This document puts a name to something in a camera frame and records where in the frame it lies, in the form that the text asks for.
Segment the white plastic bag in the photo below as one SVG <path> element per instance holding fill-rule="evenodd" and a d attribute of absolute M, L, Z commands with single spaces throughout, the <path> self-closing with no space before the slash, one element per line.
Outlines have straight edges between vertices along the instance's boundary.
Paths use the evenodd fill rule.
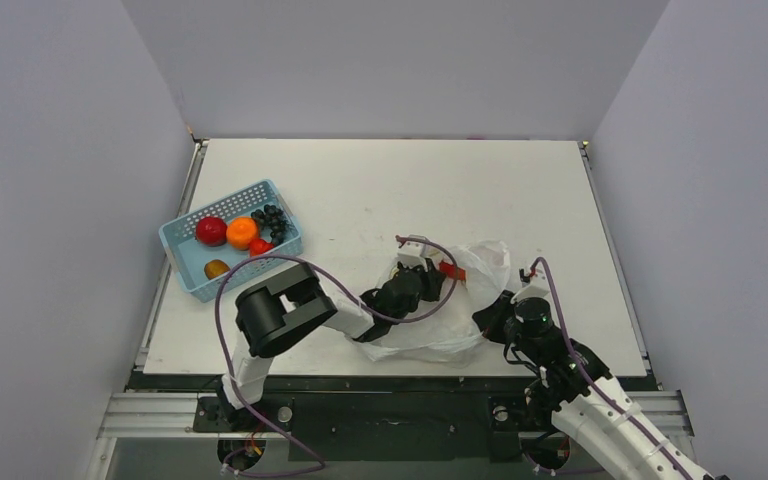
<path fill-rule="evenodd" d="M 499 300 L 511 281 L 510 251 L 498 240 L 453 246 L 458 269 L 465 279 L 433 316 L 399 324 L 375 340 L 358 339 L 361 351 L 373 361 L 389 358 L 467 364 L 483 341 L 483 328 L 473 316 Z"/>

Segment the black fake grape bunch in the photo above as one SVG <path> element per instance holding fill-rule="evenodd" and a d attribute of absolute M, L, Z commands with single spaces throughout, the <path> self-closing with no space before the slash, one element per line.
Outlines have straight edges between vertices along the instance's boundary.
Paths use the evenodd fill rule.
<path fill-rule="evenodd" d="M 290 221 L 285 212 L 273 204 L 266 204 L 251 213 L 260 230 L 266 229 L 272 245 L 282 244 L 290 235 Z"/>

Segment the orange fake fruit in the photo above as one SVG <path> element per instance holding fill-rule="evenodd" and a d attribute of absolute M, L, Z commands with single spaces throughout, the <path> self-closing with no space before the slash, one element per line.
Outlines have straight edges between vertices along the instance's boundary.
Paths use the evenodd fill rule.
<path fill-rule="evenodd" d="M 251 217 L 237 217 L 226 228 L 226 242 L 238 250 L 247 250 L 260 237 L 260 227 Z"/>

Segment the brown fake kiwi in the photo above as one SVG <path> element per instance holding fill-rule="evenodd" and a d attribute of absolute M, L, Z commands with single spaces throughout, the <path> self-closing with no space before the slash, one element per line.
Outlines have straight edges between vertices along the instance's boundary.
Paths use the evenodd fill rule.
<path fill-rule="evenodd" d="M 220 277 L 229 271 L 229 265 L 219 259 L 214 259 L 207 262 L 203 268 L 203 272 L 208 280 Z"/>

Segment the red fake apple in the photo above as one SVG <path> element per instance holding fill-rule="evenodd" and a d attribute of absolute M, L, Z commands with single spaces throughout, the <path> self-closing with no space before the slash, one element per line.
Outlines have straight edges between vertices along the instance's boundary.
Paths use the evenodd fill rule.
<path fill-rule="evenodd" d="M 207 216 L 196 223 L 196 240 L 208 247 L 219 247 L 227 241 L 227 224 L 220 217 Z"/>

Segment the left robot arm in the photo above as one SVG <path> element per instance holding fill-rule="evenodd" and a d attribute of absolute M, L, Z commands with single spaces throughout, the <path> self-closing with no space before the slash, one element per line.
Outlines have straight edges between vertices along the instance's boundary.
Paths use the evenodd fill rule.
<path fill-rule="evenodd" d="M 446 275 L 433 261 L 397 263 L 382 286 L 364 292 L 359 303 L 340 307 L 308 263 L 300 263 L 240 293 L 235 323 L 241 334 L 231 355 L 232 371 L 217 389 L 219 416 L 232 429 L 251 427 L 258 416 L 273 358 L 321 326 L 360 343 L 382 338 L 422 302 L 440 300 Z"/>

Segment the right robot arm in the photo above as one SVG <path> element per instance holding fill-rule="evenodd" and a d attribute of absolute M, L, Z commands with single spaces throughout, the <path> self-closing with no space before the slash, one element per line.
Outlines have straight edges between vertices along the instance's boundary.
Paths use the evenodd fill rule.
<path fill-rule="evenodd" d="M 523 402 L 532 424 L 566 435 L 615 479 L 711 478 L 648 419 L 608 366 L 554 319 L 546 299 L 517 300 L 504 291 L 472 318 L 488 340 L 502 345 L 507 363 L 534 374 Z"/>

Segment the red fake fruit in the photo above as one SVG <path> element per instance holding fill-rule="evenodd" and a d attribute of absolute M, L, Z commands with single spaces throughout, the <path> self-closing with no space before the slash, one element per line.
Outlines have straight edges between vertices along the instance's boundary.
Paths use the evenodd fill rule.
<path fill-rule="evenodd" d="M 260 237 L 252 239 L 247 246 L 248 254 L 250 257 L 256 257 L 268 253 L 274 248 L 275 245 L 273 243 Z"/>

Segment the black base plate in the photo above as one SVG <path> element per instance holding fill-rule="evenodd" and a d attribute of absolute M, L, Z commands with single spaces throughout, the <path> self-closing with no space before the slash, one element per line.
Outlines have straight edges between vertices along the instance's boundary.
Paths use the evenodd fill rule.
<path fill-rule="evenodd" d="M 217 390 L 198 398 L 192 428 L 217 433 L 218 453 L 242 448 L 245 460 L 272 452 L 283 437 L 300 440 L 292 462 L 316 456 L 341 461 L 492 463 L 536 460 L 560 467 L 571 442 L 549 423 L 549 410 L 526 402 L 532 377 L 278 377 L 252 411 L 235 410 Z"/>

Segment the aluminium frame rail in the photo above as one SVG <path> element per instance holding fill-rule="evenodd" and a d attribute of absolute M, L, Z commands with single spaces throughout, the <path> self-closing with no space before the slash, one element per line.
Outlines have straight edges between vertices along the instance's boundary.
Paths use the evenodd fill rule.
<path fill-rule="evenodd" d="M 196 393 L 116 393 L 107 404 L 98 438 L 218 439 L 196 432 Z"/>

